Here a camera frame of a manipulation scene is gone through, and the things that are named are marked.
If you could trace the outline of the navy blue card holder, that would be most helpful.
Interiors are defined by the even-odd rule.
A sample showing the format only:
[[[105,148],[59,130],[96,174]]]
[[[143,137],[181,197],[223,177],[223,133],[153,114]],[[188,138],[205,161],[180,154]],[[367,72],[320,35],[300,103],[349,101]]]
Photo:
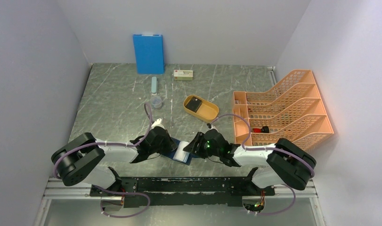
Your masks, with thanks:
[[[178,162],[185,164],[185,165],[190,165],[190,163],[193,159],[198,158],[197,156],[191,154],[190,152],[184,151],[184,148],[190,144],[189,142],[180,141],[180,140],[175,139],[173,137],[172,137],[172,140],[174,141],[175,144],[178,145],[178,147],[176,149],[174,149],[173,151],[171,151],[170,153],[164,154],[165,157],[167,157],[171,160],[174,160],[174,161],[178,161]]]

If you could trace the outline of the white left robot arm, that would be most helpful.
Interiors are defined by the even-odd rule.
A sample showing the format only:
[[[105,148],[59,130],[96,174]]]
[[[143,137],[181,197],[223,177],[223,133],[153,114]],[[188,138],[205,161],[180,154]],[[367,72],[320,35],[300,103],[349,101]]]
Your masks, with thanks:
[[[85,132],[53,153],[51,161],[55,176],[65,186],[80,182],[95,184],[114,196],[121,191],[122,183],[112,168],[101,166],[102,162],[139,163],[155,153],[169,155],[178,145],[179,141],[161,126],[154,126],[147,134],[127,144],[102,141]]]

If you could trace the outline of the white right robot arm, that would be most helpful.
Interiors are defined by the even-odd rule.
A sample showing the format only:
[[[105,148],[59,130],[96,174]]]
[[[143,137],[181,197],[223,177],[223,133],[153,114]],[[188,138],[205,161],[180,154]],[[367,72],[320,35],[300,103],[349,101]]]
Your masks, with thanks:
[[[291,141],[280,138],[276,143],[245,146],[229,143],[217,129],[198,132],[191,142],[181,142],[180,150],[206,159],[216,156],[226,166],[253,166],[246,191],[258,194],[263,188],[287,185],[304,190],[314,177],[316,160]]]

